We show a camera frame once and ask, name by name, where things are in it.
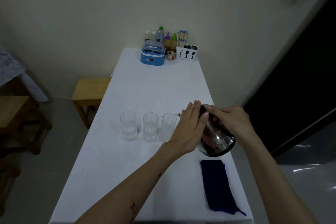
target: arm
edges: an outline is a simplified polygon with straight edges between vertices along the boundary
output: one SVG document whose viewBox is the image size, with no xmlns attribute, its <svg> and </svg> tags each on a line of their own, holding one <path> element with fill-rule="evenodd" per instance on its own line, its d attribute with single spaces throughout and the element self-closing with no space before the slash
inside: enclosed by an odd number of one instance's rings
<svg viewBox="0 0 336 224">
<path fill-rule="evenodd" d="M 206 105 L 206 108 L 235 135 L 237 142 L 245 151 L 269 222 L 271 224 L 318 223 L 254 132 L 248 114 L 241 107 L 219 110 L 214 106 Z"/>
<path fill-rule="evenodd" d="M 76 224 L 132 223 L 166 169 L 182 155 L 195 150 L 208 121 L 206 112 L 198 119 L 201 103 L 189 103 L 170 141 L 139 169 L 88 209 Z"/>
</svg>

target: chopsticks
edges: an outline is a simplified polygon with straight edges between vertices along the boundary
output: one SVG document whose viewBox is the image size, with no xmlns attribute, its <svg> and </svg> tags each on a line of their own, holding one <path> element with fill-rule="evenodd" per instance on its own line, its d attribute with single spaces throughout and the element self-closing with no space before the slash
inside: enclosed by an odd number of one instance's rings
<svg viewBox="0 0 336 224">
<path fill-rule="evenodd" d="M 179 32 L 177 32 L 177 46 L 183 47 L 187 38 L 188 38 L 188 31 L 180 30 Z"/>
</svg>

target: white wall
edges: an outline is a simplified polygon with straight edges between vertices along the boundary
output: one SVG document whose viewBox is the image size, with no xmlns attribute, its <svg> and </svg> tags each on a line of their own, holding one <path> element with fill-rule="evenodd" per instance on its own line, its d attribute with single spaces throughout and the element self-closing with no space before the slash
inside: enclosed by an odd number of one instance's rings
<svg viewBox="0 0 336 224">
<path fill-rule="evenodd" d="M 52 97 L 108 76 L 145 30 L 186 29 L 216 105 L 240 104 L 318 0 L 0 0 L 0 44 Z"/>
</svg>

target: left hand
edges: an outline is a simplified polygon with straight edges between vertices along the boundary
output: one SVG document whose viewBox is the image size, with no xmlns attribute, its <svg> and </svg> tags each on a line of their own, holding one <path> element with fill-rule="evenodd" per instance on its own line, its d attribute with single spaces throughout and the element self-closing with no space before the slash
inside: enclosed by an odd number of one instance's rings
<svg viewBox="0 0 336 224">
<path fill-rule="evenodd" d="M 182 117 L 176 126 L 176 129 L 168 141 L 174 150 L 182 156 L 195 150 L 208 121 L 209 113 L 205 112 L 199 119 L 201 102 L 195 100 L 188 104 L 186 110 L 182 111 Z"/>
</svg>

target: kettle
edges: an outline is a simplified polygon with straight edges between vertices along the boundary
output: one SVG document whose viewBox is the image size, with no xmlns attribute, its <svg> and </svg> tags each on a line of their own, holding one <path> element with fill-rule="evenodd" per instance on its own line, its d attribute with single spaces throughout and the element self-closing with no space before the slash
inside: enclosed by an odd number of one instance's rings
<svg viewBox="0 0 336 224">
<path fill-rule="evenodd" d="M 201 105 L 199 117 L 205 112 L 207 112 L 207 109 L 204 105 Z M 199 151 L 208 157 L 224 155 L 228 153 L 236 143 L 235 136 L 219 124 L 219 119 L 213 121 L 215 117 L 216 116 L 209 113 L 208 122 L 205 125 L 201 140 L 197 145 Z"/>
</svg>

